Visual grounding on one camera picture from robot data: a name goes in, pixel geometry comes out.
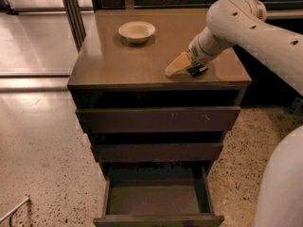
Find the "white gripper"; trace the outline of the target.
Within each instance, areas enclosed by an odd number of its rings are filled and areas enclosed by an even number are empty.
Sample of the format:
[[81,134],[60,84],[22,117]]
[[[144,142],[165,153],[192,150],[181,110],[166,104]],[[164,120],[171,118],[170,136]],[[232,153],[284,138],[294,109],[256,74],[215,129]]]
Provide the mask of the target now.
[[206,26],[189,44],[189,54],[187,52],[182,52],[167,66],[165,70],[166,76],[170,78],[185,71],[190,67],[191,60],[205,65],[218,57],[225,49],[232,46],[233,44],[227,40],[220,39],[213,35]]

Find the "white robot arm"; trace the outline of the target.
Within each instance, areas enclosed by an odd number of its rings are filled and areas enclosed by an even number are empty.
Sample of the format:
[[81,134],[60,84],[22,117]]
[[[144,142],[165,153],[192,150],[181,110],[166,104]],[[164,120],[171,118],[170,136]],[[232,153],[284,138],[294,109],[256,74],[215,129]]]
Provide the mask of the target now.
[[[209,61],[238,45],[303,94],[303,36],[265,20],[266,7],[258,0],[215,2],[205,29],[166,68],[166,75],[198,75]],[[302,126],[279,142],[265,167],[254,227],[303,227]]]

